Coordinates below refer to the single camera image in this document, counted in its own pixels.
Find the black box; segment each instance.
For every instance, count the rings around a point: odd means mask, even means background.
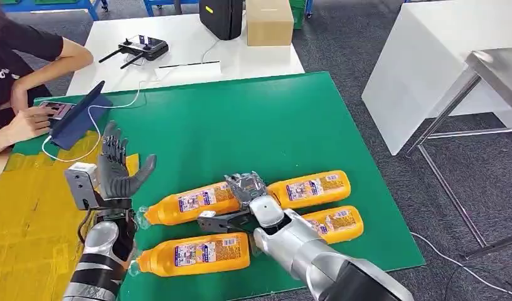
[[[242,0],[200,0],[201,22],[220,40],[232,40],[241,34]]]

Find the floor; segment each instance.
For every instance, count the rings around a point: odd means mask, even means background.
[[[109,0],[110,11],[101,19],[140,18],[146,11],[140,0]],[[314,16],[294,33],[294,46],[306,71],[329,71],[349,111],[376,160],[409,228],[428,238],[441,252],[461,260],[461,253],[477,243],[455,212],[449,199],[419,154],[411,159],[391,156],[376,129],[361,93],[392,28],[401,0],[315,0]],[[156,14],[172,9],[156,8]],[[184,6],[185,13],[196,8]],[[12,14],[22,23],[54,31],[84,44],[92,21],[88,14]],[[34,66],[42,62],[28,58]],[[70,77],[49,84],[55,95],[64,95]],[[446,129],[480,129],[503,126],[492,114],[449,119]],[[467,211],[488,241],[512,234],[512,135],[437,140],[428,144],[445,177],[453,183]],[[478,282],[461,269],[447,282],[455,266],[417,242],[427,265],[392,272],[416,300],[512,300]],[[512,290],[512,247],[501,253],[467,262],[476,273],[495,285]],[[307,290],[275,293],[253,300],[310,300]]]

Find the green table surface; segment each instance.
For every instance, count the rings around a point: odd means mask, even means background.
[[[114,105],[128,103],[134,95],[107,94]],[[349,177],[351,196],[298,212],[353,205],[360,211],[365,232],[353,241],[334,244],[336,250],[366,258],[384,270],[425,263],[326,72],[144,90],[135,108],[111,110],[108,118],[116,120],[129,138],[128,154],[138,152],[142,160],[148,154],[158,155],[156,170],[133,198],[135,209],[220,182],[224,174],[256,171],[270,184],[341,169]],[[43,139],[18,144],[14,151],[36,154]],[[157,225],[138,231],[136,241],[139,249],[146,250],[166,240],[205,234],[196,222]],[[251,258],[248,268],[232,272],[127,276],[120,299],[230,300],[299,287],[303,284],[278,263],[260,255]]]

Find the orange squeeze bottle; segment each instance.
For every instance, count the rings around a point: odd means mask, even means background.
[[[136,262],[133,270],[160,277],[239,270],[250,264],[248,238],[240,232],[169,240],[144,251]]]
[[[217,215],[239,210],[239,203],[226,182],[220,182],[185,193],[172,194],[159,203],[145,208],[144,217],[149,224],[168,226],[194,221],[203,211]]]
[[[276,182],[267,190],[282,208],[296,209],[347,198],[350,182],[343,171],[328,171]]]
[[[311,223],[313,230],[329,244],[353,240],[363,234],[363,220],[353,206],[313,212],[302,218]]]

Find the black cable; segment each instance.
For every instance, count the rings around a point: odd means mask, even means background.
[[[444,289],[444,298],[443,298],[443,300],[444,300],[444,301],[447,301],[447,299],[446,299],[446,298],[447,298],[447,296],[448,296],[448,289],[450,288],[450,284],[451,284],[451,282],[452,282],[452,279],[453,279],[453,278],[454,278],[454,276],[459,272],[459,270],[460,270],[460,269],[462,269],[462,268],[471,268],[471,269],[473,269],[473,270],[482,271],[482,272],[484,272],[484,273],[486,273],[486,274],[488,274],[488,275],[491,275],[491,276],[496,280],[496,282],[497,282],[497,283],[505,284],[505,285],[507,285],[507,286],[509,286],[509,287],[511,287],[511,288],[512,288],[512,284],[510,284],[510,283],[509,283],[508,281],[506,281],[506,280],[501,280],[501,279],[499,279],[497,276],[495,276],[495,275],[494,275],[492,272],[490,272],[490,271],[487,271],[487,270],[485,270],[485,269],[483,269],[483,268],[478,268],[478,267],[469,267],[469,266],[463,265],[463,266],[459,266],[459,267],[455,268],[455,269],[454,269],[454,271],[452,272],[452,275],[450,276],[450,278],[448,278],[448,282],[446,283],[446,287],[445,287],[445,289]]]
[[[82,227],[84,227],[84,224],[86,224],[86,222],[88,221],[88,219],[90,218],[90,215],[92,214],[92,209],[91,207],[88,207],[88,212],[86,213],[86,216],[84,217],[84,219],[80,222],[80,224],[78,224],[78,229],[77,229],[77,236],[78,236],[78,239],[80,240],[80,242],[84,245],[85,243],[85,240],[84,240],[84,237],[82,236]]]

